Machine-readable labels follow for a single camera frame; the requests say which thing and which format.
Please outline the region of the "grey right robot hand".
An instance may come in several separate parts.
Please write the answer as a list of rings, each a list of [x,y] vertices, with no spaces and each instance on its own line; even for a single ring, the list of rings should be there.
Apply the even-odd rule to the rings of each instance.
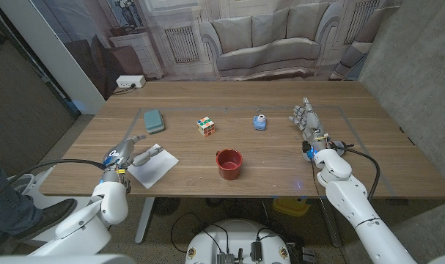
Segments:
[[[293,115],[289,116],[288,119],[298,126],[302,137],[308,143],[324,139],[327,132],[324,130],[317,113],[313,110],[308,98],[304,97],[303,102],[302,106],[294,107]]]

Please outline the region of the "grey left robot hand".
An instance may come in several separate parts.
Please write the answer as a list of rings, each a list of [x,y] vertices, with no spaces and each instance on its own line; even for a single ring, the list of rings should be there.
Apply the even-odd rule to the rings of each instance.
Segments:
[[[112,169],[127,169],[130,165],[145,165],[153,156],[162,152],[163,148],[153,147],[133,158],[131,155],[133,154],[135,144],[144,138],[145,135],[132,136],[121,141],[104,155],[103,165]]]

